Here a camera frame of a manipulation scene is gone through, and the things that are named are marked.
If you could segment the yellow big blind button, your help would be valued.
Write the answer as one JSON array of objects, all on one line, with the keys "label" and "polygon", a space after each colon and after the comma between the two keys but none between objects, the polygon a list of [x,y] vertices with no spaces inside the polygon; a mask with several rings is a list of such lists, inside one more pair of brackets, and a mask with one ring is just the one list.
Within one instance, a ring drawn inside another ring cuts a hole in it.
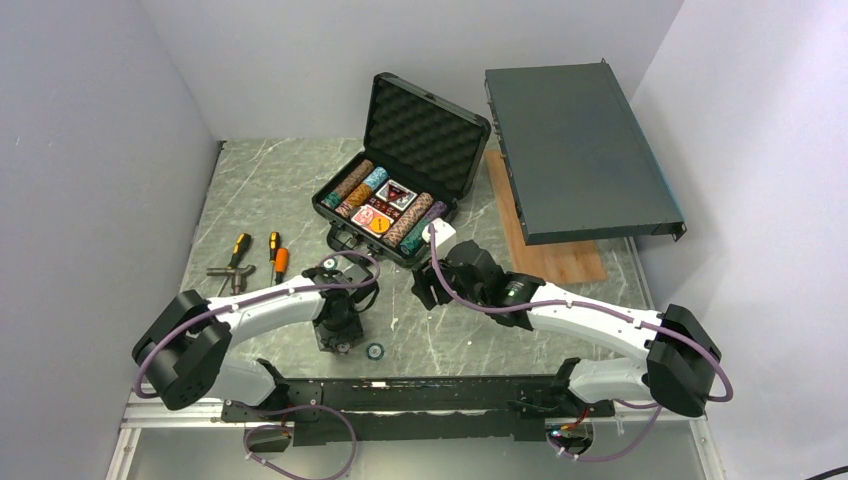
[{"label": "yellow big blind button", "polygon": [[385,234],[391,227],[392,220],[389,217],[375,216],[369,223],[369,229],[377,234]]}]

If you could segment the red black all-in triangle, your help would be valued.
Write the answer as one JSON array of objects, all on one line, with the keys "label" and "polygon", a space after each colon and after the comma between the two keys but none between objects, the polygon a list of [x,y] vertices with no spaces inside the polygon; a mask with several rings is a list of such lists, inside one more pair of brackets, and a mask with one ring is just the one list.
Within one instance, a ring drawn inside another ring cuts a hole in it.
[{"label": "red black all-in triangle", "polygon": [[405,209],[414,198],[414,193],[408,188],[388,181],[380,190],[381,198],[395,208]]}]

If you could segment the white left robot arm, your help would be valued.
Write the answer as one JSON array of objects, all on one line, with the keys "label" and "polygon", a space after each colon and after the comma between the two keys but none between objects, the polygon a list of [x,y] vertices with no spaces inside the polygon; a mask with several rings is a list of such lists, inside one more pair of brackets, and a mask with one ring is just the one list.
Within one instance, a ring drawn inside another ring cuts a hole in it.
[{"label": "white left robot arm", "polygon": [[344,353],[364,336],[359,303],[378,289],[357,265],[345,271],[310,268],[255,292],[204,298],[176,295],[132,349],[139,382],[165,407],[181,410],[205,397],[240,402],[264,420],[287,406],[284,377],[267,360],[244,361],[230,350],[297,323],[310,325],[322,352]]}]

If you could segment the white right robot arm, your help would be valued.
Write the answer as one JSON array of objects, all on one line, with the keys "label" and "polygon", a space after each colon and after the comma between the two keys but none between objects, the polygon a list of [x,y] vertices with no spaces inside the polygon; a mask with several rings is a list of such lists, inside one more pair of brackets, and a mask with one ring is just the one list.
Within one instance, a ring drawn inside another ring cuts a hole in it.
[{"label": "white right robot arm", "polygon": [[694,314],[613,305],[541,278],[506,271],[474,241],[450,247],[425,242],[413,294],[426,309],[456,302],[497,324],[582,339],[615,358],[568,358],[555,374],[551,401],[574,415],[591,405],[639,400],[686,417],[710,402],[733,399],[721,352]]}]

